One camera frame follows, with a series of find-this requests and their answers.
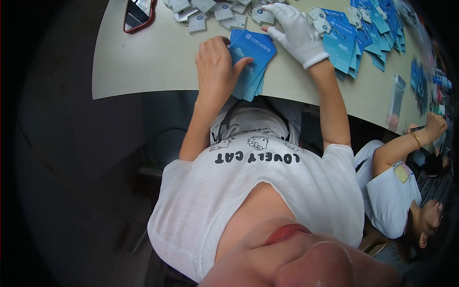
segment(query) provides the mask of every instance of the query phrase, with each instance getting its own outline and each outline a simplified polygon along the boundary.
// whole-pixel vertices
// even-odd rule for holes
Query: cloud illustration
[[[338,47],[340,47],[341,50],[346,51],[349,54],[347,47],[343,46],[343,44],[338,44]]]
[[[253,68],[250,66],[245,66],[244,69],[250,74],[253,75]]]
[[[333,39],[335,40],[338,40],[338,38],[335,36],[335,34],[333,34],[333,32],[330,32],[330,34],[328,34],[330,37],[332,37]]]
[[[236,55],[238,55],[241,58],[244,57],[244,53],[242,53],[242,50],[240,48],[234,49],[234,53],[236,53]]]

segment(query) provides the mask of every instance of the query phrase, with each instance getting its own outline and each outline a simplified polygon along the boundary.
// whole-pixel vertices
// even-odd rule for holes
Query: white shirt
[[[382,145],[378,140],[366,144],[355,156],[354,166],[366,160],[356,174],[365,214],[379,232],[395,239],[403,235],[413,199],[420,206],[421,193],[413,172],[400,160],[373,179],[373,152]]]
[[[283,123],[272,120],[264,129],[267,112],[261,111],[261,125],[254,118],[248,123],[258,132],[229,132],[230,138],[211,145],[193,162],[175,160],[164,169],[148,235],[162,260],[196,282],[212,268],[230,218],[262,181],[273,186],[296,220],[311,232],[331,234],[352,246],[360,244],[364,204],[352,149],[332,144],[320,158],[278,139],[285,136]]]

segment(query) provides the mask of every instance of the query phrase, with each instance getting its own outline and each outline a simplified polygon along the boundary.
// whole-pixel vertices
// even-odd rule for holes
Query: table surface
[[[345,11],[347,0],[289,0],[306,12],[311,6]],[[173,12],[158,0],[154,23],[135,34],[122,30],[126,0],[110,0],[105,10],[95,46],[92,95],[93,99],[164,90],[197,90],[194,55],[199,44],[216,35],[230,37],[230,30],[214,17],[207,20],[207,31],[188,34],[188,28],[173,19]],[[261,32],[260,25],[247,17],[246,28]],[[409,86],[413,55],[420,59],[413,32],[404,29],[406,55],[395,49],[387,53],[386,71],[373,66],[371,57],[363,53],[356,79],[337,78],[346,104],[347,113],[382,127],[387,127],[386,116],[391,97],[392,76],[399,74],[407,83],[403,95],[398,134],[403,134],[411,123],[425,124],[426,114],[420,115],[414,92]],[[301,64],[281,45],[268,64],[263,84],[263,95],[319,105],[317,88]],[[429,84],[430,90],[436,90]]]

